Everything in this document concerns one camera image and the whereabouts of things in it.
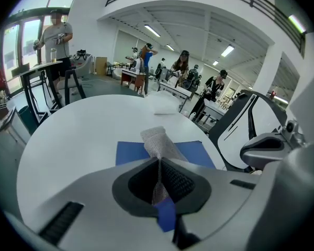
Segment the man in gray t-shirt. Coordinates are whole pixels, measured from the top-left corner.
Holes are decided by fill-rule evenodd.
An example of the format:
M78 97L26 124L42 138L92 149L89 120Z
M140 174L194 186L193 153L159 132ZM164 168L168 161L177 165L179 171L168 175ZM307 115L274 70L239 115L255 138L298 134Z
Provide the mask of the man in gray t-shirt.
M46 62L51 62L52 48L57 50L56 59L63 62L57 66L54 65L50 67L52 81L57 93L57 83L59 82L60 77L65 77L65 71L69 70L71 67L68 41L73 37L72 26L67 22L62 22L62 15L60 9L51 12L52 25L45 29L38 46L39 49L44 45L46 46Z

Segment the woman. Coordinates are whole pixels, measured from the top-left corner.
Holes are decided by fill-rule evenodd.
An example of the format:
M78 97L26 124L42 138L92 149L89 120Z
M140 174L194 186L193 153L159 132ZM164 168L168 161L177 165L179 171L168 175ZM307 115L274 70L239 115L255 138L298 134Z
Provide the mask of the woman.
M171 67L171 72L177 73L179 86L183 87L183 81L187 79L188 76L188 57L189 52L187 50L183 50L180 54L179 59L173 63Z
M158 51L152 50L152 44L147 43L141 51L141 58L144 60L144 72L145 72L145 84L144 93L148 94L148 84L149 84L149 60L152 56L155 56Z
M201 98L199 98L197 104L191 111L191 114L193 112L196 113L194 118L198 118L200 112L203 110L204 99L212 100L214 102L216 101L216 93L220 93L223 90L225 86L223 79L226 79L227 75L228 73L225 70L222 70L217 77L211 77L208 79L208 81L205 83L204 94L201 96Z

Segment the white ceiling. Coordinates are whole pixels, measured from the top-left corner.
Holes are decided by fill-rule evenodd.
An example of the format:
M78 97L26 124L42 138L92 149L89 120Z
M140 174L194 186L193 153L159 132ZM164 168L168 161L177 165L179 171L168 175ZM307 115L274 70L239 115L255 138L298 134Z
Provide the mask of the white ceiling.
M190 56L225 69L236 80L252 86L261 70L268 44L248 28L230 18L203 9L184 6L154 6L129 10L112 16L157 41L163 48L171 45L177 52L188 50ZM149 24L158 38L144 25ZM226 57L221 53L232 45L235 49ZM282 59L273 85L286 90L290 99L296 88L298 74Z

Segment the black shorts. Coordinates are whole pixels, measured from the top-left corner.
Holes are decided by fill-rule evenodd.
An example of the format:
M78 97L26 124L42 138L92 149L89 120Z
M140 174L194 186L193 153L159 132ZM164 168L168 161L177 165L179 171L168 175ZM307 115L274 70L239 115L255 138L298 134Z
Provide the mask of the black shorts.
M50 67L51 78L53 81L57 80L59 76L65 77L65 72L69 70L71 67L70 58L62 58L58 59L57 61L62 61L62 63Z

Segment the blue mat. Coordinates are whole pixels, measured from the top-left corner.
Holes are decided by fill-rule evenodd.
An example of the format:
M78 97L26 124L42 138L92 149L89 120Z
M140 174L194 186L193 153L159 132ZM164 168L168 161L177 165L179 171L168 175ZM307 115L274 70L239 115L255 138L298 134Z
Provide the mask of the blue mat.
M176 143L176 146L190 163L215 168L201 141L180 142ZM124 141L117 143L116 165L123 165L149 157L144 148L144 143ZM163 232L174 230L176 212L172 199L167 197L154 207L158 209L158 224Z
M215 168L201 141L179 142L175 144L186 159L195 165ZM116 149L116 165L149 158L144 143L119 141Z

